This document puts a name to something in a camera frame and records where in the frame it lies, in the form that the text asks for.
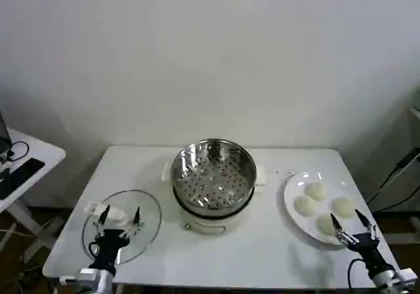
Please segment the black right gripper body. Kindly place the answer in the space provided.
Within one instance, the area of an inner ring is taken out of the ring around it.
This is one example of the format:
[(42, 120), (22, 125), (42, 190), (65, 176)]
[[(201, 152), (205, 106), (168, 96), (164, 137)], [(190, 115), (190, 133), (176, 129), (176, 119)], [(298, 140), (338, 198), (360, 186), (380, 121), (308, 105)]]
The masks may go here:
[(384, 260), (377, 248), (378, 238), (372, 238), (370, 234), (356, 234), (353, 238), (358, 241), (348, 242), (347, 248), (361, 256), (369, 275), (377, 275), (388, 270), (394, 271), (394, 267)]

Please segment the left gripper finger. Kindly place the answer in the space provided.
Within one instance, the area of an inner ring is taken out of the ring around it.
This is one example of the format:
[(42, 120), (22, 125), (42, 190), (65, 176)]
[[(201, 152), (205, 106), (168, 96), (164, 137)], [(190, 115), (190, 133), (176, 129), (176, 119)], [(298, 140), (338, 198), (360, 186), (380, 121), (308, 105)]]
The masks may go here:
[(99, 214), (98, 218), (93, 222), (93, 226), (96, 229), (97, 234), (102, 233), (109, 211), (110, 206), (107, 205), (106, 208)]
[(143, 226), (144, 223), (140, 218), (140, 207), (137, 207), (131, 223), (123, 230), (123, 232), (120, 234), (120, 237), (132, 238), (142, 229)]

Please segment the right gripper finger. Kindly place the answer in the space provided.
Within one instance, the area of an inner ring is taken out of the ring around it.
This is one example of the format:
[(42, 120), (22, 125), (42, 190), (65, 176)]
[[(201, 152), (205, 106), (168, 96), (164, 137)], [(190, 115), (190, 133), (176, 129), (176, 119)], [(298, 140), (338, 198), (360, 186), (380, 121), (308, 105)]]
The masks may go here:
[(342, 226), (340, 225), (339, 221), (335, 217), (333, 213), (330, 214), (332, 225), (335, 231), (336, 238), (345, 245), (355, 245), (358, 243), (358, 239), (354, 236), (348, 234), (346, 231), (343, 230)]
[(379, 241), (377, 226), (372, 224), (369, 219), (363, 215), (359, 210), (355, 209), (355, 212), (360, 219), (360, 222), (366, 229), (366, 232), (369, 234), (370, 238), (374, 241)]

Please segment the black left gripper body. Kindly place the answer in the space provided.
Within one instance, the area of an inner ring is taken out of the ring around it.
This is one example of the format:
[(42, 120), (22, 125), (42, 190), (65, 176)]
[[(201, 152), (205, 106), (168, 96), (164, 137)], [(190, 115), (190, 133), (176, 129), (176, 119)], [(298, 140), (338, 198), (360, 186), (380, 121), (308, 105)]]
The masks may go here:
[(129, 238), (121, 238), (122, 230), (104, 230), (89, 244), (94, 261), (89, 268), (114, 269), (118, 251), (129, 244)]

